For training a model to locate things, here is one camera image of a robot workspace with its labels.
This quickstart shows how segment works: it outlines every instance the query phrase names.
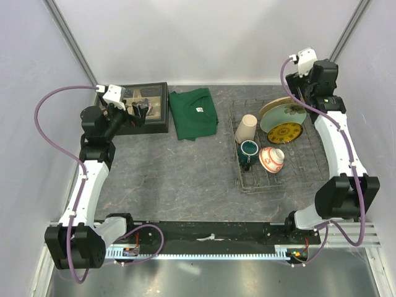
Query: robotic arm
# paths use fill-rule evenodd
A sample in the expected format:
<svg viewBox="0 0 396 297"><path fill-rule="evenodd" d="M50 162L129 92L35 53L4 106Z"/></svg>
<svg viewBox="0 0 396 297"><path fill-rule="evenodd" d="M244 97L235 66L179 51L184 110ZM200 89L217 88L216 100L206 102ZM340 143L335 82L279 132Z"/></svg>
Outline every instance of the robotic arm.
<svg viewBox="0 0 396 297"><path fill-rule="evenodd" d="M58 226L50 226L45 233L45 242L58 269L68 269L66 255L66 230L70 216L74 216L72 225L72 259L76 269L101 267L107 247L117 238L133 229L129 213L112 213L98 227L93 224L101 187L108 176L114 159L115 146L113 137L123 124L142 126L148 108L133 105L134 115L125 107L125 89L116 85L98 86L98 93L105 93L101 99L107 115L97 106L90 106L81 112L82 128L81 151L79 158L83 161L87 176L79 168L74 191L69 205L61 217ZM72 211L78 196L82 180L84 190L75 212Z"/></svg>
<svg viewBox="0 0 396 297"><path fill-rule="evenodd" d="M370 177L361 164L353 146L347 125L346 109L341 97L333 94L337 88L338 65L328 59L318 61L311 48L292 55L298 72L286 76L292 94L311 107L327 113L341 126L351 145L353 165L359 176L367 212L379 190L377 177ZM353 179L346 143L338 129L323 115L310 111L312 123L325 148L330 180L318 190L315 203L306 209L293 212L286 219L291 229L311 230L329 219L348 219L360 216L356 184Z"/></svg>

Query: yellow plate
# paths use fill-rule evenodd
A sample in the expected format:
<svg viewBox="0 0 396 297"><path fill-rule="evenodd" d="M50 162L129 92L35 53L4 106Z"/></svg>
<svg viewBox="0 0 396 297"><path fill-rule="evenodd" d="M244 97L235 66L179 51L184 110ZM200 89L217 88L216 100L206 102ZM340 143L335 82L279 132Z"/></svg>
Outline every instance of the yellow plate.
<svg viewBox="0 0 396 297"><path fill-rule="evenodd" d="M290 97L278 98L274 101L271 101L270 103L264 105L264 107L261 108L261 110L259 111L259 121L261 121L264 114L266 114L272 108L275 108L277 106L284 105L284 104L294 103L294 102L295 101L293 99L291 99Z"/></svg>
<svg viewBox="0 0 396 297"><path fill-rule="evenodd" d="M267 139L273 144L287 144L297 139L302 133L302 125L298 123L283 123L272 128L267 135Z"/></svg>

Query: light green plate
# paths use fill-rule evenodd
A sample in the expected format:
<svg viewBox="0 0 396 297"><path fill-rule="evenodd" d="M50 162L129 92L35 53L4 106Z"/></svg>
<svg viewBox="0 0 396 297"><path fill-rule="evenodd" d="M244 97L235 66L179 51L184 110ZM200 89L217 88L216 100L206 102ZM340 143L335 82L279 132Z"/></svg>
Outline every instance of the light green plate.
<svg viewBox="0 0 396 297"><path fill-rule="evenodd" d="M302 124L307 116L305 109L297 104L285 104L266 112L260 121L260 128L268 133L272 128L283 123Z"/></svg>

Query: red and white bowl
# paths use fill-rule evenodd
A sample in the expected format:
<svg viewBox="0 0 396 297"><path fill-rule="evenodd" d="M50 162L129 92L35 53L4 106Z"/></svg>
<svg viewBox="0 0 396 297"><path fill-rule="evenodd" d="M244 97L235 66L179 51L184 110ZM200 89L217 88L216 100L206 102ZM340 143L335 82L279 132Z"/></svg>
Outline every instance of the red and white bowl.
<svg viewBox="0 0 396 297"><path fill-rule="evenodd" d="M261 165L271 173L278 173L283 167L285 154L279 148L266 147L260 151Z"/></svg>

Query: dark green mug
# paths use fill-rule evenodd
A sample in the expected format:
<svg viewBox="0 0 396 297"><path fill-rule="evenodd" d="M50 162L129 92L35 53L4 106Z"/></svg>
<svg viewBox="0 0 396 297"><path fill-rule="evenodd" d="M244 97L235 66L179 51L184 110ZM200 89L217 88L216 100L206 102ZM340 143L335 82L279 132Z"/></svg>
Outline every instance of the dark green mug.
<svg viewBox="0 0 396 297"><path fill-rule="evenodd" d="M239 164L244 171L249 171L250 166L259 158L259 146L253 140L245 140L238 148Z"/></svg>

